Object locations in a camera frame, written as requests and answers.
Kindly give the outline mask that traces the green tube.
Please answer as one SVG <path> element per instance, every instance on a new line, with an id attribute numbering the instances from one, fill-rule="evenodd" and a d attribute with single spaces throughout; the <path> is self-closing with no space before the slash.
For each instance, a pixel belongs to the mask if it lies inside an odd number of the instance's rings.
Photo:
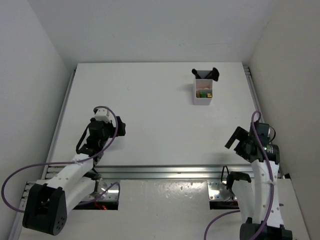
<path id="1" fill-rule="evenodd" d="M 199 98 L 205 98 L 206 94 L 204 92 L 198 92 L 198 97 Z"/>

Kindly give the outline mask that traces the black fan brush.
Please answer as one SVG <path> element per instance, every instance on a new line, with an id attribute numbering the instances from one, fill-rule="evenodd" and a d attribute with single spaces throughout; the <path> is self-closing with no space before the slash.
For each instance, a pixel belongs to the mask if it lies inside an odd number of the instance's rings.
<path id="1" fill-rule="evenodd" d="M 212 71 L 211 71 L 211 79 L 215 82 L 219 81 L 219 77 L 220 77 L 220 72 L 218 71 L 217 68 L 213 67 Z"/>

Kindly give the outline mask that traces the long round black brush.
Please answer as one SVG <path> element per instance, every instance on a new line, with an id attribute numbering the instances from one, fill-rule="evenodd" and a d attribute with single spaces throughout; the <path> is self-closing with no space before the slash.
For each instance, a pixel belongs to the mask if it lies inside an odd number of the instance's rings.
<path id="1" fill-rule="evenodd" d="M 195 78 L 197 79 L 196 74 L 198 74 L 198 71 L 193 68 L 193 69 L 191 70 L 191 72 L 192 72 L 192 74 L 195 76 Z"/>

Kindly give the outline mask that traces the thin black liner brush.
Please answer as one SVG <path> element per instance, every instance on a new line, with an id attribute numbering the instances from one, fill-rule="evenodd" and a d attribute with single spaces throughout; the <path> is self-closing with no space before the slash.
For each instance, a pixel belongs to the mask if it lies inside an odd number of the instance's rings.
<path id="1" fill-rule="evenodd" d="M 211 71 L 209 71 L 209 72 L 203 77 L 203 79 L 209 79 L 209 78 L 210 78 L 210 75 L 211 75 Z"/>

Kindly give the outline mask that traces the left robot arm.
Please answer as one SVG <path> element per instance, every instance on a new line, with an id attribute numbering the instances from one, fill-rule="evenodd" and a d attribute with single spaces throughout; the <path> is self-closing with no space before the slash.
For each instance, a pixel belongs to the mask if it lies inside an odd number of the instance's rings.
<path id="1" fill-rule="evenodd" d="M 30 188 L 22 220 L 24 228 L 56 236 L 71 210 L 98 192 L 101 175 L 93 168 L 102 158 L 107 141 L 126 134 L 126 125 L 119 116 L 116 124 L 107 115 L 90 119 L 72 161 L 45 183 L 35 183 Z"/>

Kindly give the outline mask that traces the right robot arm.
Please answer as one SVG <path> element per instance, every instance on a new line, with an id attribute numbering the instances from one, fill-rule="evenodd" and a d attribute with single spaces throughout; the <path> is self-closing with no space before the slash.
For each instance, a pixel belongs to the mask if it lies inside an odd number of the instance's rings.
<path id="1" fill-rule="evenodd" d="M 250 130 L 237 127 L 226 143 L 230 148 L 235 140 L 235 153 L 248 161 L 253 177 L 231 171 L 226 178 L 226 189 L 237 199 L 242 221 L 241 240 L 291 240 L 293 233 L 285 228 L 278 196 L 280 150 L 269 136 L 270 126 L 252 122 Z"/>

